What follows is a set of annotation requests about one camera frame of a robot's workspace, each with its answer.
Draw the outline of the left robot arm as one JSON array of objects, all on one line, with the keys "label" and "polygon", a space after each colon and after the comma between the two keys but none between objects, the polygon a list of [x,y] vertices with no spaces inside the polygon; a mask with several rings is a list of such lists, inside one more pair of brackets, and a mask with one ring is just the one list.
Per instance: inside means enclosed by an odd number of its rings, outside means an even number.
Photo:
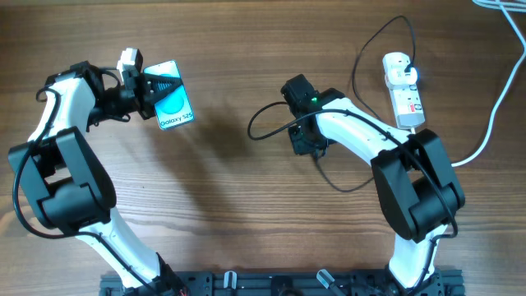
[{"label": "left robot arm", "polygon": [[123,295],[187,294],[182,279],[118,212],[113,182],[85,139],[103,121],[126,123],[134,112],[159,117],[157,104],[185,100],[177,64],[107,68],[80,62],[49,76],[37,93],[46,96],[39,125],[7,157],[22,226],[37,237],[89,245],[118,273]]}]

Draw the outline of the turquoise screen smartphone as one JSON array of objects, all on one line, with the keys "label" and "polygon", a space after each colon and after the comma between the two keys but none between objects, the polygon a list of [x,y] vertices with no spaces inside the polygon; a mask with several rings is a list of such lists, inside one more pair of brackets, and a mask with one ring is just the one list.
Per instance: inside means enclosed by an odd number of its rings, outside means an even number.
[{"label": "turquoise screen smartphone", "polygon": [[[174,60],[147,67],[144,73],[175,78],[181,77],[178,65]],[[195,117],[185,86],[179,86],[167,97],[157,102],[155,104],[155,113],[161,130],[168,130],[192,122]]]}]

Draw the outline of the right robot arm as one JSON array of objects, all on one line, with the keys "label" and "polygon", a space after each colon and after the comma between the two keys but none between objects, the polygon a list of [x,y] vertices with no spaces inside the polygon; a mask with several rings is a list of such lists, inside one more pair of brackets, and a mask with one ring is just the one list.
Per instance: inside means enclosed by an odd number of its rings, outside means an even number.
[{"label": "right robot arm", "polygon": [[464,191],[441,139],[431,130],[412,134],[358,109],[334,88],[315,90],[297,75],[280,90],[295,117],[288,128],[297,155],[323,157],[338,143],[371,167],[381,211],[394,230],[390,278],[404,294],[431,283],[434,256],[442,239],[455,238],[456,212]]}]

